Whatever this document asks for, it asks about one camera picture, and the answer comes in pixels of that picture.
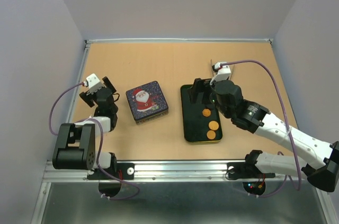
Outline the gold tin lid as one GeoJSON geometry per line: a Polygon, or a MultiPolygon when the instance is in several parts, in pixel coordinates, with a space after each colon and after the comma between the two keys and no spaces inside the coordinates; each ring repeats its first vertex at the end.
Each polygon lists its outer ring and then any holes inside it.
{"type": "Polygon", "coordinates": [[[126,91],[131,110],[143,111],[151,108],[169,108],[158,81],[152,81],[126,91]]]}

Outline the gold cookie tin box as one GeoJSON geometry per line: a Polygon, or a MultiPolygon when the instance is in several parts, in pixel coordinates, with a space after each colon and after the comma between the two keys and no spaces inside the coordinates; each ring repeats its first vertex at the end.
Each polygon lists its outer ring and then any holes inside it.
{"type": "Polygon", "coordinates": [[[160,108],[151,108],[148,110],[143,111],[137,111],[137,110],[131,110],[133,119],[136,124],[142,124],[157,118],[160,118],[162,116],[167,115],[169,112],[169,108],[166,109],[160,109],[160,108]]]}

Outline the metal tongs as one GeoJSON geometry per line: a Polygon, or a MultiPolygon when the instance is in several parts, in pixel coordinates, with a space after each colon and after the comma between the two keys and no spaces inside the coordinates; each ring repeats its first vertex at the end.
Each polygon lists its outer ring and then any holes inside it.
{"type": "Polygon", "coordinates": [[[212,59],[210,59],[210,71],[211,71],[211,77],[214,78],[216,77],[218,74],[220,74],[220,76],[217,77],[216,80],[224,80],[224,79],[228,79],[231,80],[232,76],[235,72],[235,65],[230,65],[230,66],[226,66],[225,68],[223,68],[223,66],[221,66],[220,69],[215,70],[215,62],[213,62],[212,59]]]}

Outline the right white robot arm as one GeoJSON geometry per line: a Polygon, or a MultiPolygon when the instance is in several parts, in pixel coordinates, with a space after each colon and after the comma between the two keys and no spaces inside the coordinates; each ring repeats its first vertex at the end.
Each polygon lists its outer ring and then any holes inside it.
{"type": "Polygon", "coordinates": [[[243,98],[241,88],[230,80],[213,83],[195,79],[188,89],[189,100],[212,104],[236,127],[264,137],[293,152],[293,156],[273,155],[252,150],[243,163],[229,170],[229,178],[254,178],[282,174],[306,179],[312,186],[334,192],[338,182],[338,142],[318,140],[279,119],[256,102],[243,98]]]}

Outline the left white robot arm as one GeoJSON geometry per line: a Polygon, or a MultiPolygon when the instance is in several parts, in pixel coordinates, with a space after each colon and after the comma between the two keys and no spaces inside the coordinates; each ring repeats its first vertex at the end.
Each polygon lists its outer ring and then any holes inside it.
{"type": "Polygon", "coordinates": [[[57,97],[48,120],[51,134],[57,137],[52,156],[54,169],[88,171],[97,168],[99,152],[95,146],[96,137],[102,138],[105,133],[114,130],[118,119],[115,95],[119,94],[107,77],[99,79],[96,74],[90,74],[57,97]],[[87,88],[79,94],[80,98],[89,107],[96,107],[94,116],[75,123],[63,123],[58,132],[53,131],[51,120],[56,104],[66,93],[80,86],[87,88]]]}

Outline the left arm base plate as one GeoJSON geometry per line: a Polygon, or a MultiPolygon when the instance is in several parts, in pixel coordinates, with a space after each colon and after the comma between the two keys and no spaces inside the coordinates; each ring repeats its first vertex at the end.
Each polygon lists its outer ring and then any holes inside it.
{"type": "MultiPolygon", "coordinates": [[[[104,169],[107,173],[114,176],[115,178],[119,178],[121,180],[132,181],[135,175],[135,164],[131,162],[127,163],[117,163],[117,168],[114,170],[112,167],[104,169]]],[[[88,172],[87,177],[88,180],[112,180],[112,178],[105,175],[98,168],[92,171],[92,173],[88,172]]]]}

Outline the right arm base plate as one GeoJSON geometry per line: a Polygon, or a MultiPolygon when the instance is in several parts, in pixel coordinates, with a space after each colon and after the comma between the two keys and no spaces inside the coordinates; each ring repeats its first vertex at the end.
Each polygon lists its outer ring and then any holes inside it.
{"type": "Polygon", "coordinates": [[[250,178],[275,178],[275,173],[263,173],[255,165],[245,162],[234,162],[227,166],[225,178],[228,180],[250,179],[250,178]]]}

